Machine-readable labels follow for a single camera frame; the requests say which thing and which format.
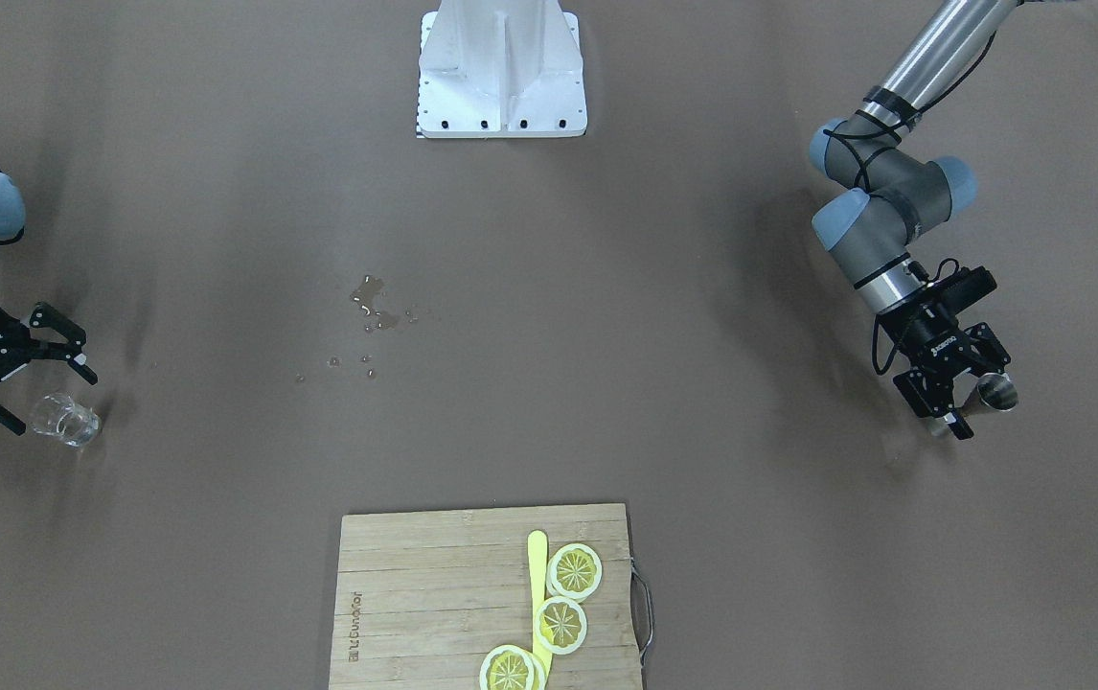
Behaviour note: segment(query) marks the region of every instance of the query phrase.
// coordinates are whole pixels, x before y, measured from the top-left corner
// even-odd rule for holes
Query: yellow knife
[[[528,581],[531,586],[531,655],[546,668],[546,678],[549,677],[549,667],[552,665],[552,652],[541,645],[537,637],[537,610],[546,602],[546,569],[549,564],[549,537],[545,532],[536,530],[528,533]]]

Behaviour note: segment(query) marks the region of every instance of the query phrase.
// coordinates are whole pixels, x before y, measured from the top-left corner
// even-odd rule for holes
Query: yellow lemon slice
[[[493,647],[480,665],[480,690],[537,690],[531,655],[515,645]]]
[[[531,659],[531,665],[537,669],[537,682],[536,686],[531,687],[531,690],[546,690],[546,682],[549,682],[549,672],[546,671],[546,665],[537,659],[536,655],[528,655]]]
[[[587,637],[587,614],[574,599],[550,597],[537,610],[535,633],[554,655],[571,654]]]
[[[576,602],[596,592],[603,575],[601,556],[587,544],[568,544],[549,559],[546,586],[559,597]]]

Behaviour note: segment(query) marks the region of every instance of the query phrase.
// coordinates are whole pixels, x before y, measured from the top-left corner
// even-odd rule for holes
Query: glass cup
[[[51,393],[34,405],[29,427],[42,436],[51,436],[72,448],[80,448],[98,436],[101,418],[74,401],[68,393]]]

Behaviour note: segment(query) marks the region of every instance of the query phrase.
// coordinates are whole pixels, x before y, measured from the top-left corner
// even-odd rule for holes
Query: wooden cutting board
[[[478,690],[489,650],[531,648],[527,537],[536,528],[550,556],[581,542],[605,565],[583,602],[587,638],[554,657],[546,690],[642,690],[620,503],[346,515],[329,687]]]

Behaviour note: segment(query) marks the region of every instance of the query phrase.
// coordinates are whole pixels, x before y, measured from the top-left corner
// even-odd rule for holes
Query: brown table surface
[[[589,135],[452,144],[434,0],[0,1],[0,303],[101,374],[1,402],[107,415],[0,430],[1,689],[325,687],[340,515],[606,501],[652,690],[1098,687],[1098,0],[1023,5],[906,144],[982,179],[914,254],[995,272],[1019,410],[922,433],[808,227],[808,136],[937,5],[572,0]]]

